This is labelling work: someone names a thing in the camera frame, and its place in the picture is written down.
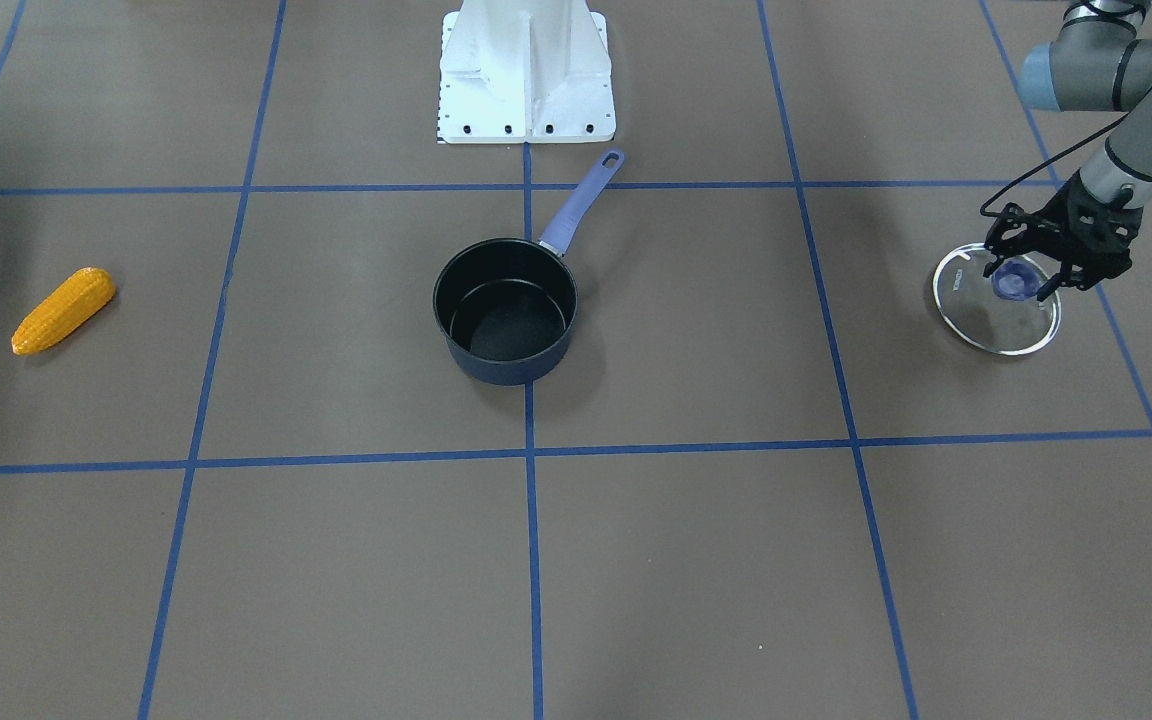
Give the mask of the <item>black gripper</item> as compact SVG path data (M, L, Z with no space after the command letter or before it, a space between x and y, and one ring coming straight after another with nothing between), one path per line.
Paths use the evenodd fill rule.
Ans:
M1061 288L1091 290L1134 268L1132 243L1140 232L1142 209L1130 209L1134 183L1119 184L1111 200L1100 200L1079 176L1070 179L1034 215L1015 202L998 211L983 242L991 260L983 276L990 279L1007 260L1037 252L1048 262L1046 279L1034 300L1052 300Z

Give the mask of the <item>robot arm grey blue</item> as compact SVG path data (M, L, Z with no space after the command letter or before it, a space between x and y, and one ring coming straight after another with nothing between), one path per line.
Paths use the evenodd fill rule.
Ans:
M1089 290L1132 268L1132 243L1152 200L1152 38L1140 38L1147 1L1071 1L1055 40L1033 47L1021 65L1018 92L1029 109L1114 111L1111 126L1078 170L1043 209L1005 205L984 241L982 272L993 279L1014 258L1037 252L1059 264L1020 300L1047 300L1062 287Z

